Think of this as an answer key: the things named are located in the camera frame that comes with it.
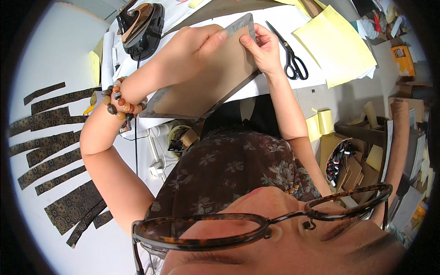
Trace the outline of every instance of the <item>floral brown blouse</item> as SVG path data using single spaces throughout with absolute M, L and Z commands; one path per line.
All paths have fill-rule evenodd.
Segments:
M 182 156 L 145 218 L 217 213 L 261 186 L 290 191 L 303 202 L 320 197 L 287 141 L 257 132 L 214 130 Z M 173 237 L 179 237 L 186 229 L 170 228 L 167 235 L 177 232 Z M 141 246 L 162 259 L 168 251 Z

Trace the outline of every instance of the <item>beaded bracelet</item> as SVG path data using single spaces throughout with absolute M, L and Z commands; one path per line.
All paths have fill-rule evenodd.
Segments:
M 107 111 L 110 114 L 116 115 L 116 117 L 119 120 L 126 120 L 130 121 L 137 117 L 137 114 L 142 112 L 146 106 L 147 106 L 147 99 L 142 100 L 139 104 L 130 104 L 125 101 L 125 99 L 122 98 L 122 94 L 120 92 L 120 86 L 121 83 L 126 79 L 127 77 L 120 77 L 118 78 L 114 83 L 113 86 L 109 86 L 108 89 L 104 92 L 104 98 L 103 103 L 107 105 Z M 113 94 L 113 98 L 117 100 L 117 104 L 119 106 L 122 106 L 122 109 L 126 112 L 118 112 L 116 110 L 115 105 L 111 104 L 111 94 Z

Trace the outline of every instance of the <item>steam iron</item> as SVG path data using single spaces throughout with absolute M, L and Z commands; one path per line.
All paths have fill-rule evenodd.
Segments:
M 137 0 L 131 0 L 116 15 L 122 45 L 135 61 L 142 61 L 157 50 L 164 26 L 161 4 L 142 4 L 128 11 Z

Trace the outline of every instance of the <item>black scissor handle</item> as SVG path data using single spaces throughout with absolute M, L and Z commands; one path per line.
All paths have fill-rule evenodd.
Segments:
M 301 72 L 300 68 L 298 67 L 298 64 L 295 62 L 295 60 L 297 60 L 297 61 L 299 61 L 299 63 L 301 63 L 301 66 L 304 69 L 305 76 L 302 74 L 302 72 Z M 294 56 L 292 61 L 293 61 L 293 65 L 295 66 L 295 72 L 297 73 L 299 78 L 301 80 L 306 80 L 308 78 L 308 71 L 307 71 L 306 66 L 304 65 L 304 62 L 302 62 L 302 60 L 299 57 L 297 57 L 297 56 Z
M 297 70 L 292 66 L 291 60 L 292 60 L 291 52 L 286 51 L 286 65 L 284 66 L 284 73 L 286 74 L 287 78 L 289 78 L 291 80 L 296 80 L 296 79 L 298 79 L 299 76 L 297 74 Z M 293 76 L 290 76 L 287 73 L 287 69 L 290 69 L 292 71 Z

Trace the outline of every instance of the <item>rolled fabric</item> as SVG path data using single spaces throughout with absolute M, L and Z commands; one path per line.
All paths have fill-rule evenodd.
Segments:
M 391 184 L 393 189 L 388 198 L 388 205 L 391 205 L 396 195 L 408 153 L 408 140 L 410 136 L 408 102 L 402 98 L 395 99 L 394 102 L 391 103 L 391 113 L 393 117 L 393 134 L 385 182 Z M 382 203 L 376 208 L 371 219 L 377 225 L 380 225 L 383 220 L 384 212 L 385 204 Z

